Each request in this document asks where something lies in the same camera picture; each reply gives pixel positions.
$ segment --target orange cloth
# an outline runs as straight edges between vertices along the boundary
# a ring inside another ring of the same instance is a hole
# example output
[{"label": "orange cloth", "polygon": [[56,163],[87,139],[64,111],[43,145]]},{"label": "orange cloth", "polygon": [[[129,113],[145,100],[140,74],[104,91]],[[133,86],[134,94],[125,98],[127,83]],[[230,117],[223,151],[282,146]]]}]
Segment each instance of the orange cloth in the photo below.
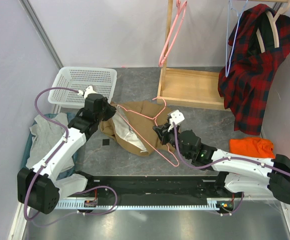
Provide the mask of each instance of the orange cloth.
[{"label": "orange cloth", "polygon": [[254,158],[275,158],[274,144],[260,137],[229,140],[229,152]]}]

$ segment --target plastic basket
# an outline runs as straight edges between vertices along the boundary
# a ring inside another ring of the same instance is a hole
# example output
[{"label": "plastic basket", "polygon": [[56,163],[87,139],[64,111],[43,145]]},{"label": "plastic basket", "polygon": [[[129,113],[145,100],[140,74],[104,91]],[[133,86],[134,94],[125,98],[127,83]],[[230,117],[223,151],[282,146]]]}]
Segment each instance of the plastic basket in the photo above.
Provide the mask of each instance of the plastic basket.
[{"label": "plastic basket", "polygon": [[[108,98],[110,103],[114,94],[117,72],[110,68],[66,66],[59,70],[52,87],[65,87],[85,91],[90,85],[96,92]],[[85,99],[73,91],[56,89],[49,92],[48,101],[64,108],[80,109]]]}]

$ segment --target white fabric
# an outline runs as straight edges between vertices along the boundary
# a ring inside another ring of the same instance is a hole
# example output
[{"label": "white fabric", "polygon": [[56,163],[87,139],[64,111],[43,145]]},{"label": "white fabric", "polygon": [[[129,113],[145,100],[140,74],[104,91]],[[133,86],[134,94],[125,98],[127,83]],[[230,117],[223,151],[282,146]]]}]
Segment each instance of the white fabric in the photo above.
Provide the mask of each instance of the white fabric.
[{"label": "white fabric", "polygon": [[[127,117],[125,116],[124,112],[120,108],[117,108],[116,111],[119,111],[119,113],[127,120]],[[114,123],[116,134],[121,139],[138,147],[141,150],[140,151],[141,153],[147,152],[146,147],[144,146],[142,141],[138,138],[137,134],[124,121],[124,119],[121,118],[119,114],[115,113],[115,115],[112,117],[112,120]]]},{"label": "white fabric", "polygon": [[[67,126],[67,114],[59,113],[53,120]],[[40,115],[35,117],[37,124],[29,128],[31,134],[33,134],[33,144],[30,149],[30,157],[27,160],[26,167],[31,169],[35,164],[42,160],[46,154],[57,144],[57,142],[63,136],[65,130],[52,122],[47,121]],[[74,167],[73,159],[70,158],[66,161],[61,172],[71,169]]]}]

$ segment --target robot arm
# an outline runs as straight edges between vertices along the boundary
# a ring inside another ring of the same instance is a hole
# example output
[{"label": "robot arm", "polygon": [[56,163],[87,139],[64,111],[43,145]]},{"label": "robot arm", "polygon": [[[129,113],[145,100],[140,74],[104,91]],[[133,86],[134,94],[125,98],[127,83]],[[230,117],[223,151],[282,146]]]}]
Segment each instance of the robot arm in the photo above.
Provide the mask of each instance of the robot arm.
[{"label": "robot arm", "polygon": [[[205,145],[201,138],[192,130],[179,133],[179,125],[184,116],[178,110],[168,115],[167,123],[154,126],[163,145],[170,143],[176,147],[176,137],[180,153],[191,160],[191,164],[198,169],[218,171],[218,179],[214,189],[220,196],[231,193],[245,192],[253,196],[274,196],[281,202],[290,204],[290,177],[264,166],[271,166],[290,173],[290,159],[277,154],[275,159],[241,156]],[[176,125],[175,136],[173,123]]]},{"label": "robot arm", "polygon": [[[83,93],[85,98],[84,108],[81,108],[75,118],[68,124],[68,138],[65,134],[49,153],[32,169],[22,168],[17,175],[17,196],[18,201],[25,202],[26,193],[34,175],[44,166],[40,172],[28,199],[28,206],[49,214],[56,207],[59,200],[74,193],[83,191],[88,183],[88,175],[75,173],[70,177],[57,180],[58,175],[68,160],[98,129],[100,121],[107,121],[116,112],[116,108],[109,105],[107,98],[96,93],[90,86]],[[55,149],[66,141],[56,152]],[[45,161],[52,154],[54,156],[48,164]]]}]

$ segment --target black square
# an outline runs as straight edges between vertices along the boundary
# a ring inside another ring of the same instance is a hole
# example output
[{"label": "black square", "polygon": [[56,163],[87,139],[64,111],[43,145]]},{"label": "black square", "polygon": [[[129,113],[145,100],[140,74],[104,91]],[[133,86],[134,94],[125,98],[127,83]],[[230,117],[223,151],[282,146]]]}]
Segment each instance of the black square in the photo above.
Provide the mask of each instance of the black square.
[{"label": "black square", "polygon": [[108,146],[110,145],[110,139],[103,139],[103,146]]}]

